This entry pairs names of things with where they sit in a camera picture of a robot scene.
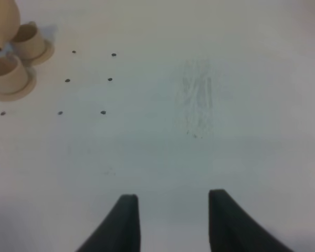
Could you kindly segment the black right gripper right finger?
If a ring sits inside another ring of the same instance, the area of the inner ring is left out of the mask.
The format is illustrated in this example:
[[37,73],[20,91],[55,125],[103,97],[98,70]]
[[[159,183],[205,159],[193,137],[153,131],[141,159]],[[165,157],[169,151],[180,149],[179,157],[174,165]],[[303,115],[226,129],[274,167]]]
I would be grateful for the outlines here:
[[252,219],[223,189],[208,195],[211,251],[291,251]]

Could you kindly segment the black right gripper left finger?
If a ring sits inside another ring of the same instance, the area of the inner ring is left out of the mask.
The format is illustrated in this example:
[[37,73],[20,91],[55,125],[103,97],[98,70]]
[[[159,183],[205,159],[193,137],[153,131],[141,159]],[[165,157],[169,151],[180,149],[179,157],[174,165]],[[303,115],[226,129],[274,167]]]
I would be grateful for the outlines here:
[[122,195],[78,251],[141,250],[139,199],[135,194]]

